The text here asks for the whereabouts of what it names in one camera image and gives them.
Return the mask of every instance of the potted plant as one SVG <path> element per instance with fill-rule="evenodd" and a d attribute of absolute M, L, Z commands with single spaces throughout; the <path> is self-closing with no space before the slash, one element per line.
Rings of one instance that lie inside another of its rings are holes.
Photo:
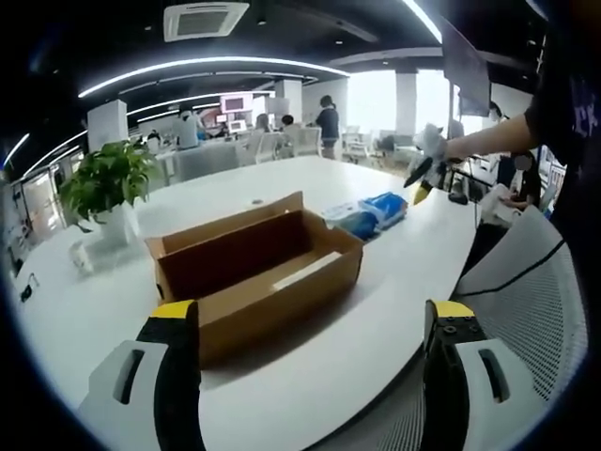
<path fill-rule="evenodd" d="M 59 188 L 63 208 L 80 220 L 100 225 L 103 237 L 111 243 L 127 241 L 125 202 L 133 206 L 136 197 L 147 200 L 148 180 L 157 173 L 156 161 L 146 145 L 129 141 L 105 144 L 85 155 L 79 168 Z"/>

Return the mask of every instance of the ceiling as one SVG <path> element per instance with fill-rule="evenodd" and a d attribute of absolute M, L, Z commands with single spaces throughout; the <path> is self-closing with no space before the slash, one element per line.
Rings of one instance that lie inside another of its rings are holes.
<path fill-rule="evenodd" d="M 132 110 L 210 92 L 253 89 L 283 77 L 260 72 L 313 77 L 305 81 L 340 76 L 273 64 L 192 64 L 131 77 L 78 98 L 82 90 L 124 72 L 167 61 L 222 55 L 275 57 L 328 66 L 350 55 L 439 47 L 402 0 L 247 0 L 250 8 L 230 36 L 169 43 L 162 36 L 164 9 L 191 2 L 57 0 L 34 7 L 19 3 L 11 3 L 6 17 L 14 23 L 26 23 L 26 30 L 15 36 L 10 35 L 14 29 L 2 30 L 5 61 L 9 62 L 8 69 L 3 68 L 4 108 L 0 116 L 4 154 L 25 133 L 31 134 L 11 159 L 13 178 L 82 130 L 89 109 L 112 99 L 122 99 Z M 533 89 L 545 30 L 523 0 L 418 3 L 435 23 L 446 18 L 478 50 L 516 62 L 514 67 L 491 63 L 493 82 Z M 259 25 L 260 19 L 265 19 L 265 24 Z M 441 66 L 439 57 L 375 57 L 337 69 L 380 69 L 384 60 L 398 71 Z M 223 71 L 238 73 L 209 75 Z"/>

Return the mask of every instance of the air conditioning vent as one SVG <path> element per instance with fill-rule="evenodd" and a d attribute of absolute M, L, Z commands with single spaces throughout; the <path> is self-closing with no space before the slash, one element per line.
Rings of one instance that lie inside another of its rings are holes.
<path fill-rule="evenodd" d="M 165 42 L 228 36 L 248 9 L 248 3 L 211 2 L 165 9 Z"/>

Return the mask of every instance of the open cardboard box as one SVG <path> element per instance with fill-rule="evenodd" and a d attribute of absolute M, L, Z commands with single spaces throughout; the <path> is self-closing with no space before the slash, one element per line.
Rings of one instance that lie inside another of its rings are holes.
<path fill-rule="evenodd" d="M 198 301 L 201 367 L 353 287 L 363 245 L 305 210 L 302 193 L 146 244 L 161 303 Z"/>

